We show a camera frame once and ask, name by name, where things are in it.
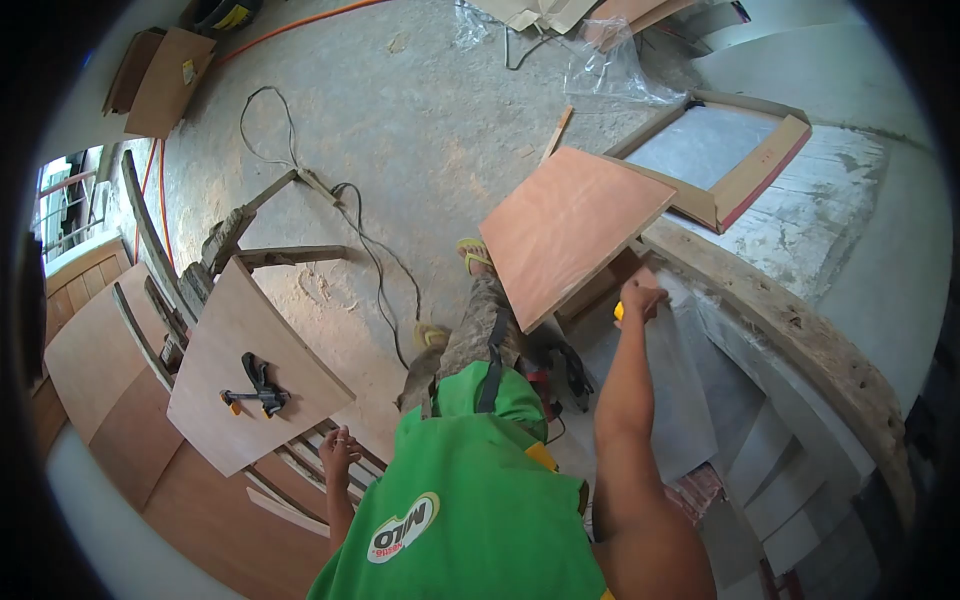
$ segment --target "person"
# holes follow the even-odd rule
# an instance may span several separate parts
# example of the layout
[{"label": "person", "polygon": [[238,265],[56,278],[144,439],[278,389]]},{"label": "person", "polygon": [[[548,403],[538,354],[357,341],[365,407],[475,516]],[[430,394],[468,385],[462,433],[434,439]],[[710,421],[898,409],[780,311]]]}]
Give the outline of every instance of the person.
[{"label": "person", "polygon": [[714,598],[707,552],[663,493],[651,448],[654,396],[644,326],[666,292],[632,277],[594,416],[591,543],[586,482],[557,472],[540,398],[512,365],[522,340],[483,242],[457,245],[473,276],[467,314],[425,346],[396,404],[396,455],[356,514],[346,428],[320,448],[335,553],[320,598]]}]

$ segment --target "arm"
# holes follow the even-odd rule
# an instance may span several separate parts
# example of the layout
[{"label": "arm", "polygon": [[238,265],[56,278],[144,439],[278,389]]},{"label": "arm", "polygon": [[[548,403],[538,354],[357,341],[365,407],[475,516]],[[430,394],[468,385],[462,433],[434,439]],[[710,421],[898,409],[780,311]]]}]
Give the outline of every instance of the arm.
[{"label": "arm", "polygon": [[330,552],[336,552],[347,539],[353,522],[353,504],[347,494],[349,466],[360,460],[360,444],[343,427],[326,434],[319,448],[326,477],[326,517],[330,521]]},{"label": "arm", "polygon": [[650,436],[654,392],[644,326],[666,299],[636,276],[620,294],[622,334],[594,418],[593,554],[613,596],[714,598],[707,551],[663,494]]}]

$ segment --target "box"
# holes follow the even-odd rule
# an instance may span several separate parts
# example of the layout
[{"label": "box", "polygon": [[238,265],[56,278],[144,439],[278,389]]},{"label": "box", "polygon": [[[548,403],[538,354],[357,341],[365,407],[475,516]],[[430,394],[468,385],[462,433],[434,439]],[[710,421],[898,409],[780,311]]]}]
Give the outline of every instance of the box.
[{"label": "box", "polygon": [[176,27],[136,34],[113,78],[104,115],[127,114],[124,132],[166,139],[213,60],[215,43]]},{"label": "box", "polygon": [[[770,133],[708,189],[675,179],[659,170],[624,162],[658,133],[697,107],[722,108],[743,118],[771,121]],[[810,138],[810,121],[798,108],[737,94],[695,90],[673,110],[651,119],[604,153],[622,166],[662,181],[679,193],[674,208],[717,233],[723,233],[754,203]],[[695,163],[701,156],[690,156]]]}]

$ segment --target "green shirt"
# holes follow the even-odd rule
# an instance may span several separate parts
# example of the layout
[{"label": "green shirt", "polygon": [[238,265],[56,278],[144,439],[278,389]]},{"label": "green shirt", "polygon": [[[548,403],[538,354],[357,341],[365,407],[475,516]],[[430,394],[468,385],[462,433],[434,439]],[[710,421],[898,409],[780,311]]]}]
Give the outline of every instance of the green shirt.
[{"label": "green shirt", "polygon": [[438,384],[439,417],[400,421],[393,462],[308,600],[604,594],[578,512],[584,481],[555,471],[533,388],[505,368],[494,413],[474,414],[488,365]]}]

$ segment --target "yellow flip flop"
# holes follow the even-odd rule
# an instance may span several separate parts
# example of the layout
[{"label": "yellow flip flop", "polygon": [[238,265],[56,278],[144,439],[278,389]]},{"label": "yellow flip flop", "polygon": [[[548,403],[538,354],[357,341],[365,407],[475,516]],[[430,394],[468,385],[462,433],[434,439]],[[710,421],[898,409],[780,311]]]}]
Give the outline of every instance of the yellow flip flop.
[{"label": "yellow flip flop", "polygon": [[414,343],[421,351],[432,346],[435,340],[448,340],[449,337],[449,332],[442,327],[421,322],[417,322],[417,324],[414,325]]},{"label": "yellow flip flop", "polygon": [[[465,246],[483,246],[484,248],[487,247],[486,244],[484,244],[482,241],[478,240],[478,239],[475,238],[475,237],[465,237],[464,239],[462,239],[462,240],[460,240],[459,242],[457,242],[456,250],[460,250],[461,248],[463,248],[463,247],[465,247]],[[471,261],[471,260],[477,260],[477,261],[482,262],[483,264],[485,264],[485,265],[487,265],[487,266],[489,266],[489,267],[496,268],[496,267],[493,266],[493,263],[490,262],[490,260],[489,260],[488,258],[484,258],[483,256],[478,256],[477,254],[474,254],[473,252],[467,252],[467,255],[464,256],[464,267],[467,268],[467,273],[470,272],[470,261]]]}]

